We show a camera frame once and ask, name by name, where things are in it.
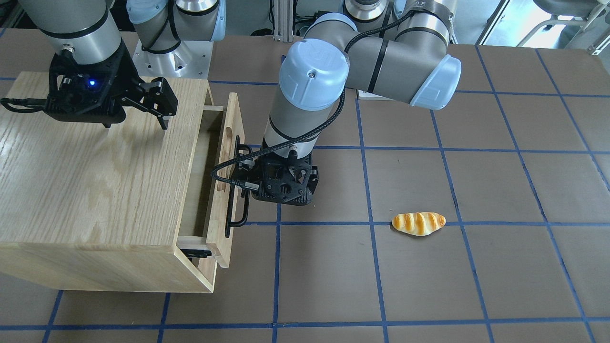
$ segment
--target wood grain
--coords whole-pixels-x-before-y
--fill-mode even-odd
[[[224,128],[222,130],[222,138],[218,147],[217,164],[228,161],[233,158],[235,151],[235,138],[240,137],[240,141],[245,141],[243,133],[242,113],[239,108],[239,101],[236,93],[229,94],[229,102],[223,117]],[[219,172],[219,175],[230,177],[233,168],[225,168]],[[239,194],[239,189],[235,190],[235,194]],[[212,254],[218,261],[218,265],[222,268],[229,267],[231,260],[231,245],[235,230],[229,238],[224,236],[224,226],[226,224],[226,204],[229,201],[229,185],[223,182],[214,181],[213,188],[210,191],[209,210],[206,216],[207,227],[207,246],[211,249]],[[235,219],[237,210],[237,197],[233,199],[232,218]]]
[[[110,129],[0,112],[0,270],[59,289],[214,290],[216,260],[191,262],[176,241],[211,227],[205,174],[223,128],[243,126],[214,106],[206,80],[168,81],[180,103],[167,131],[135,109]],[[9,96],[47,91],[46,73],[21,73]],[[205,107],[218,118],[202,117]]]
[[[180,104],[167,131],[133,108],[110,129],[0,110],[0,242],[170,251],[208,85],[169,82]],[[21,73],[9,96],[44,98],[47,84]]]

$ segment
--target brown table surface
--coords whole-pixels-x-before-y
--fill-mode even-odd
[[[213,97],[239,94],[250,144],[289,47],[214,47]],[[253,202],[214,294],[58,293],[0,275],[0,341],[610,342],[610,76],[584,51],[449,53],[463,72],[445,109],[347,91],[314,150],[313,203]],[[3,31],[0,96],[51,57],[39,32]],[[447,226],[389,226],[418,211]]]

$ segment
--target blue grid line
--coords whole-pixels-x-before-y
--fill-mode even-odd
[[[55,303],[53,304],[53,310],[51,311],[51,316],[49,317],[49,324],[46,326],[45,335],[42,339],[42,343],[47,343],[49,341],[49,336],[51,335],[51,330],[53,328],[53,324],[55,322],[55,316],[57,315],[57,310],[59,309],[59,304],[62,302],[63,290],[57,291],[57,296],[55,297]]]
[[[489,81],[490,87],[495,92],[495,87],[493,86],[492,78],[489,75],[487,67],[485,66],[485,62],[483,61],[483,56],[481,55],[481,51],[479,50],[479,47],[476,45],[475,45],[475,49],[476,49],[477,55],[479,55],[479,60],[481,61],[481,65],[483,66],[483,71],[485,71],[485,75],[487,76],[487,81]],[[536,203],[538,205],[538,209],[540,210],[540,213],[542,214],[542,218],[544,219],[544,222],[548,222],[547,215],[544,213],[544,209],[542,208],[542,203],[540,202],[540,198],[538,197],[538,193],[536,192],[536,188],[534,187],[534,183],[529,174],[529,170],[525,166],[525,160],[523,159],[523,155],[521,154],[521,151],[519,150],[519,145],[517,144],[517,139],[515,138],[515,135],[512,131],[510,123],[508,122],[508,117],[506,116],[506,113],[504,112],[504,107],[502,106],[502,103],[500,102],[500,98],[498,97],[497,94],[495,95],[495,98],[496,98],[496,102],[498,103],[498,107],[500,108],[500,113],[502,113],[502,118],[504,119],[506,128],[508,129],[508,133],[511,136],[512,143],[515,146],[516,153],[519,156],[519,161],[521,162],[521,166],[523,167],[525,176],[528,179],[529,187],[531,188],[532,193],[534,194],[534,197],[536,198]]]
[[[563,95],[561,94],[561,91],[559,91],[559,87],[557,86],[557,83],[555,83],[555,79],[551,75],[551,72],[548,70],[547,64],[544,63],[544,60],[543,60],[542,56],[540,55],[540,52],[538,51],[538,49],[534,49],[534,50],[536,51],[536,55],[538,55],[538,59],[540,60],[540,63],[544,67],[544,70],[547,72],[548,78],[553,83],[553,87],[557,91],[557,94],[559,95],[559,98],[561,99],[561,102],[563,103],[565,110],[567,111],[568,115],[570,116],[570,119],[571,119],[572,123],[574,124],[574,127],[575,127],[576,131],[578,132],[578,135],[580,136],[580,139],[583,141],[585,148],[587,148],[587,150],[590,152],[591,149],[589,147],[589,144],[587,143],[587,140],[584,138],[583,132],[578,127],[578,124],[576,123],[576,120],[574,119],[574,116],[572,115],[572,111],[570,110],[567,103],[565,102],[565,99],[564,99]],[[595,155],[593,155],[591,153],[590,157],[591,157],[593,163],[595,164],[595,168],[597,169],[597,172],[601,176],[602,181],[606,184],[606,189],[608,189],[608,192],[610,192],[610,184],[608,184],[608,179],[606,179],[606,176],[602,172],[600,165],[597,162],[597,159],[595,158]],[[582,303],[580,302],[578,294],[576,293],[576,288],[574,287],[574,283],[572,282],[570,273],[568,272],[567,267],[565,266],[564,259],[561,256],[561,251],[559,250],[559,246],[557,245],[557,242],[555,241],[555,236],[553,234],[553,230],[551,229],[551,226],[547,226],[547,230],[548,230],[549,236],[551,237],[551,241],[553,242],[553,248],[555,249],[555,252],[559,258],[561,268],[564,271],[565,278],[568,281],[568,284],[570,285],[570,290],[572,291],[574,301],[576,302],[576,307],[578,307],[578,312],[580,312],[580,314],[583,318],[584,325],[587,328],[587,333],[589,334],[589,338],[591,339],[591,342],[595,343],[595,337],[593,336],[593,331],[591,330],[591,326],[589,325],[589,320],[587,318],[586,313],[584,312],[584,309],[583,309]]]
[[[226,84],[226,85],[278,85],[277,82],[250,82],[250,81],[218,81],[209,80],[211,84]]]
[[[574,116],[572,115],[572,111],[568,107],[568,104],[565,102],[563,95],[559,91],[559,87],[557,87],[557,83],[555,83],[555,80],[551,76],[551,72],[548,70],[547,65],[544,63],[544,60],[542,60],[542,56],[540,55],[540,52],[538,51],[538,49],[535,49],[535,50],[536,50],[536,54],[538,55],[538,59],[540,59],[540,63],[542,63],[544,70],[547,72],[548,78],[551,79],[551,82],[553,83],[553,87],[555,87],[555,90],[557,91],[557,94],[559,95],[559,98],[561,99],[561,102],[563,103],[565,110],[568,112],[568,115],[570,116],[570,120],[574,124],[574,127],[576,128],[576,131],[578,132],[578,135],[580,136],[580,139],[583,141],[584,147],[589,152],[591,159],[593,160],[593,163],[595,164],[595,168],[597,169],[597,172],[601,176],[601,180],[606,184],[606,188],[608,189],[608,192],[610,192],[610,184],[608,183],[608,179],[606,179],[606,176],[602,172],[599,163],[597,163],[597,159],[595,158],[595,155],[593,155],[593,153],[591,153],[591,148],[589,147],[587,140],[584,138],[583,132],[578,127],[578,124],[576,123],[576,120],[574,119]]]
[[[222,80],[208,80],[211,84],[229,84],[229,85],[263,85],[263,86],[276,86],[277,82],[254,82],[254,81],[222,81]],[[528,95],[528,96],[559,96],[552,93],[527,93],[527,92],[496,92],[492,90],[456,90],[456,93],[466,94],[496,94],[496,95]],[[562,96],[569,96],[571,98],[610,98],[610,95],[596,95],[596,94],[562,94]]]
[[[275,271],[273,277],[273,334],[271,342],[278,341],[278,312],[279,312],[279,257],[280,257],[280,238],[282,226],[282,205],[277,205],[276,223],[275,223]]]
[[[515,149],[496,149],[496,148],[435,148],[433,146],[352,146],[352,145],[316,145],[317,150],[408,150],[408,151],[458,151],[458,152],[474,152],[474,153],[516,153]],[[519,150],[522,153],[532,154],[610,154],[610,151],[587,151],[587,150]]]
[[[381,286],[381,272],[379,271],[379,256],[377,255],[377,240],[375,239],[375,222],[373,221],[373,205],[371,202],[371,192],[368,185],[368,169],[367,169],[367,157],[364,150],[364,134],[362,131],[362,119],[360,116],[360,102],[358,98],[356,102],[356,117],[358,119],[358,134],[360,136],[360,147],[362,155],[362,172],[364,176],[364,190],[367,196],[367,209],[368,209],[368,224],[371,231],[371,247],[373,249],[373,265],[375,266],[375,280],[377,282],[377,296],[379,298],[379,312],[381,313],[381,325],[383,330],[384,343],[389,343],[390,338],[387,333],[387,320],[386,320],[386,304],[383,298],[383,288]]]
[[[481,65],[483,66],[483,70],[485,71],[485,75],[487,76],[487,80],[489,81],[489,85],[491,86],[492,90],[495,91],[495,87],[493,86],[493,82],[491,80],[491,77],[489,76],[489,72],[487,70],[487,67],[485,66],[485,61],[483,61],[483,57],[481,55],[481,51],[479,50],[478,46],[475,46],[475,49],[476,49],[476,53],[479,55],[479,60],[481,61]],[[540,62],[542,63],[543,67],[545,67],[545,69],[546,69],[546,66],[544,65],[544,62],[542,61],[542,58],[541,58],[540,54],[538,53],[538,50],[536,50],[536,54],[538,54]],[[508,118],[507,118],[507,116],[506,116],[506,114],[504,112],[504,109],[502,107],[502,103],[500,102],[500,98],[498,97],[498,95],[495,95],[495,97],[496,97],[496,101],[498,102],[498,107],[500,108],[500,112],[502,113],[502,116],[504,117],[504,122],[506,123],[506,127],[508,128],[508,131],[509,131],[509,133],[511,135],[511,139],[512,139],[514,145],[515,145],[515,149],[517,150],[517,155],[519,156],[519,159],[521,161],[521,165],[523,166],[523,171],[525,172],[525,176],[528,179],[529,186],[530,186],[530,188],[532,190],[532,193],[534,194],[534,197],[536,198],[536,203],[538,204],[538,208],[540,209],[540,214],[542,214],[542,218],[547,223],[546,227],[547,227],[547,231],[548,231],[549,237],[551,239],[551,243],[553,244],[553,247],[554,247],[555,252],[557,254],[557,257],[559,259],[559,264],[561,265],[561,267],[562,267],[562,269],[564,271],[564,275],[566,277],[566,280],[567,280],[567,282],[568,282],[568,284],[570,286],[570,289],[572,290],[573,299],[574,299],[574,301],[576,303],[576,307],[578,308],[578,311],[581,314],[581,318],[582,318],[582,320],[583,320],[583,322],[585,324],[587,332],[589,333],[589,339],[591,340],[592,343],[595,343],[595,338],[593,337],[593,332],[591,331],[591,327],[589,326],[589,323],[587,321],[587,317],[585,316],[585,313],[583,311],[583,307],[581,306],[581,303],[580,303],[580,300],[578,298],[578,295],[576,294],[576,289],[574,288],[574,285],[572,283],[572,279],[570,279],[570,275],[569,275],[569,273],[568,273],[568,271],[567,271],[567,269],[565,267],[563,257],[561,256],[561,252],[559,251],[559,247],[557,246],[557,243],[555,242],[555,238],[553,236],[553,232],[551,230],[551,226],[548,224],[547,215],[544,213],[544,209],[542,208],[542,203],[540,202],[540,198],[538,197],[538,193],[536,192],[536,188],[534,187],[534,183],[533,183],[533,181],[531,179],[531,176],[529,174],[529,170],[528,170],[527,166],[525,165],[525,160],[523,159],[523,156],[522,156],[521,152],[519,151],[519,145],[517,144],[517,140],[515,139],[515,136],[514,136],[514,134],[512,132],[511,125],[508,122]]]
[[[447,157],[445,155],[445,151],[443,150],[443,143],[440,139],[440,131],[439,127],[436,123],[436,117],[434,116],[434,111],[430,110],[430,117],[432,118],[432,124],[434,125],[434,132],[436,133],[436,140],[439,143],[440,155],[443,159],[443,165],[445,167],[445,173],[447,174],[447,181],[449,182],[449,189],[451,190],[451,197],[453,198],[453,205],[455,206],[457,219],[462,222],[462,214],[459,210],[458,205],[458,197],[456,196],[455,188],[453,187],[453,179],[451,178],[451,172],[449,171],[449,163],[447,163]],[[464,225],[460,225],[460,230],[462,231],[462,239],[464,240],[464,245],[466,247],[466,252],[468,253],[468,261],[470,263],[470,269],[472,270],[472,276],[475,281],[476,293],[479,297],[479,302],[481,304],[481,312],[483,313],[483,319],[485,323],[485,327],[487,328],[487,335],[489,336],[489,342],[494,343],[495,340],[493,338],[492,326],[489,323],[489,316],[487,315],[487,306],[485,305],[485,299],[483,298],[483,290],[481,289],[481,283],[479,282],[479,276],[476,273],[476,265],[475,259],[472,256],[472,251],[470,250],[470,243],[468,242],[468,235],[466,234],[466,228]]]
[[[370,225],[370,222],[246,222],[246,226],[273,226],[273,225],[290,225],[290,226],[365,226]],[[390,222],[373,222],[375,226],[390,225]],[[457,221],[446,222],[445,226],[477,226],[477,225],[496,225],[496,226],[576,226],[576,227],[610,227],[610,223],[581,223],[581,222],[501,222],[501,221]]]
[[[157,336],[157,343],[163,342],[163,332],[165,329],[165,320],[167,319],[167,311],[170,308],[171,293],[165,294],[165,301],[163,302],[163,313],[161,314],[161,327],[159,328],[159,335]]]
[[[491,324],[513,323],[566,323],[582,322],[580,317],[540,317],[540,318],[497,318],[489,319]],[[590,322],[610,322],[610,317],[590,317]],[[439,325],[482,325],[484,319],[456,320],[394,320],[386,322],[389,327],[439,326]],[[185,324],[84,324],[51,325],[51,331],[75,330],[217,330],[217,329],[269,329],[278,328],[329,328],[329,327],[381,327],[381,321],[365,322],[290,322],[290,323],[185,323]],[[0,325],[0,331],[41,331],[49,325]]]

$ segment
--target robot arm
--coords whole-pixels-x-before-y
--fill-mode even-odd
[[[123,106],[150,112],[163,129],[178,100],[164,78],[146,83],[103,0],[21,0],[56,54],[46,99],[2,99],[14,112],[44,111],[59,121],[111,124],[125,120]],[[29,107],[17,109],[11,105]]]
[[[409,0],[402,1],[402,8],[387,3],[346,0],[344,8],[357,24],[339,13],[321,16],[282,64],[261,150],[217,166],[213,176],[252,191],[258,200],[302,206],[312,201],[319,178],[312,149],[320,131],[339,115],[344,87],[411,106],[446,106],[461,75],[460,61],[447,54],[456,1]],[[358,9],[355,15],[350,8]],[[357,31],[358,24],[385,20],[392,24]],[[249,168],[243,163],[252,157],[259,158],[248,163],[253,165]],[[240,162],[232,179],[216,175],[220,168]]]
[[[201,54],[183,41],[224,39],[225,11],[226,0],[128,0],[129,19],[142,42],[139,60],[148,68],[143,73],[179,78],[207,70]]]

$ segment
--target cabinet top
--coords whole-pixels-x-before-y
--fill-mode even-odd
[[[179,109],[167,131],[152,115],[127,107],[127,119],[110,129],[2,108],[0,246],[169,250],[209,87],[206,80],[169,82]],[[46,73],[23,72],[9,97],[47,92]]]

